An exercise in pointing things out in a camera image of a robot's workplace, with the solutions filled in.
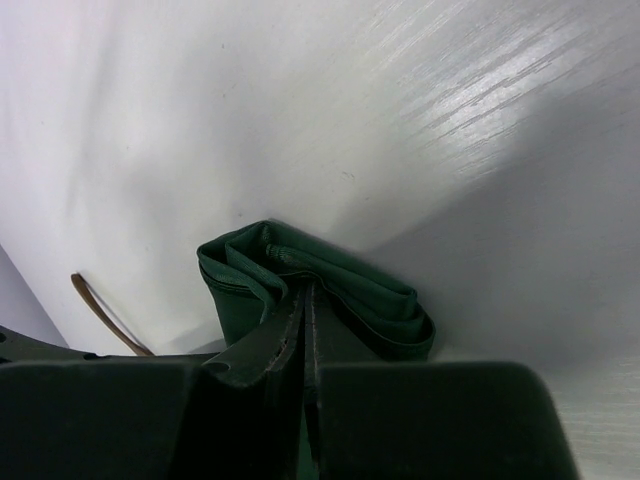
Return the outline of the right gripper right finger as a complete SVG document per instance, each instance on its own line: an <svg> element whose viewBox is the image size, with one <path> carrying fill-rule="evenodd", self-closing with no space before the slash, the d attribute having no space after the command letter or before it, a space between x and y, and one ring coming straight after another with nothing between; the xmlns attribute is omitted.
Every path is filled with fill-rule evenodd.
<svg viewBox="0 0 640 480"><path fill-rule="evenodd" d="M304 414L322 479L575 479L551 395L513 362L390 362L305 293Z"/></svg>

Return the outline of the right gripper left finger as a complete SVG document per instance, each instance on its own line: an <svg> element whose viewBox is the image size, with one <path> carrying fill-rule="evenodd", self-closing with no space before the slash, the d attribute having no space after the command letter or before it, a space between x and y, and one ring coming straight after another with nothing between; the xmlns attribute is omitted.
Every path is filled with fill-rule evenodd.
<svg viewBox="0 0 640 480"><path fill-rule="evenodd" d="M217 355L1 366L5 479L293 479L304 294Z"/></svg>

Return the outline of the dark green cloth napkin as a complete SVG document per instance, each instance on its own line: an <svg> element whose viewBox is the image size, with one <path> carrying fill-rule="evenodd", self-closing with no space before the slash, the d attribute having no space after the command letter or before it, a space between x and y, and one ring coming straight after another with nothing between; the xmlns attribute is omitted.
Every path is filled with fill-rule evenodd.
<svg viewBox="0 0 640 480"><path fill-rule="evenodd" d="M379 357L430 354L436 328L414 288L293 227L259 221L200 245L196 256L227 345L267 321L293 292L317 284Z"/></svg>

